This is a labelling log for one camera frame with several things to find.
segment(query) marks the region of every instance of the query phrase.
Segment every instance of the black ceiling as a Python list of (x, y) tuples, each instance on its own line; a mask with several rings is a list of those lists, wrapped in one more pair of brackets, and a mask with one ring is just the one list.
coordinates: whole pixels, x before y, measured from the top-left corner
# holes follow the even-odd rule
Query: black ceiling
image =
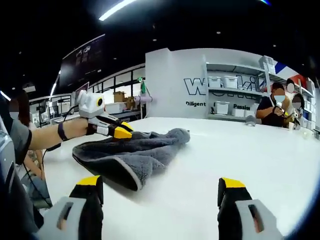
[(106, 76), (144, 63), (146, 52), (161, 48), (243, 50), (271, 56), (313, 80), (320, 76), (316, 1), (269, 0), (268, 6), (259, 0), (137, 0), (98, 20), (121, 1), (8, 3), (0, 88), (9, 95), (32, 82), (32, 98), (49, 95), (62, 58), (101, 34)]

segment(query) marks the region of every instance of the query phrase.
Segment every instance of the wrist strap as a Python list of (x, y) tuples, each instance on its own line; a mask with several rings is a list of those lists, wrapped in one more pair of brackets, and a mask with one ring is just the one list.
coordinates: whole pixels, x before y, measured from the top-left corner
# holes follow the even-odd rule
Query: wrist strap
[(58, 125), (58, 134), (59, 137), (63, 140), (63, 141), (68, 141), (69, 139), (66, 137), (65, 131), (64, 131), (64, 123), (60, 122)]

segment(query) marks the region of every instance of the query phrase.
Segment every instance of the gray towel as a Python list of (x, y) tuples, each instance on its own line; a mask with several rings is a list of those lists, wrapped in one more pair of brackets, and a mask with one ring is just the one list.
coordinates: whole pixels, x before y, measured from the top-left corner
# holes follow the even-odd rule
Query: gray towel
[(167, 134), (134, 131), (130, 140), (108, 138), (80, 144), (72, 155), (94, 174), (138, 191), (151, 175), (163, 172), (189, 140), (189, 132), (181, 128)]

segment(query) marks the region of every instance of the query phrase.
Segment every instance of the white table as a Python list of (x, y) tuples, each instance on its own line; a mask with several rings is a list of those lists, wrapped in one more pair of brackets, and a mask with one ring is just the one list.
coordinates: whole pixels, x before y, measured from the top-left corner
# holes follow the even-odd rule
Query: white table
[[(260, 199), (287, 235), (305, 213), (320, 173), (320, 141), (299, 132), (264, 125), (185, 118), (147, 118), (130, 123), (136, 131), (190, 130), (190, 142), (167, 171), (152, 177), (140, 192), (104, 184), (103, 239), (218, 239), (218, 179), (242, 181)], [(44, 157), (53, 203), (91, 176), (72, 157), (78, 144), (101, 135), (64, 142)]]

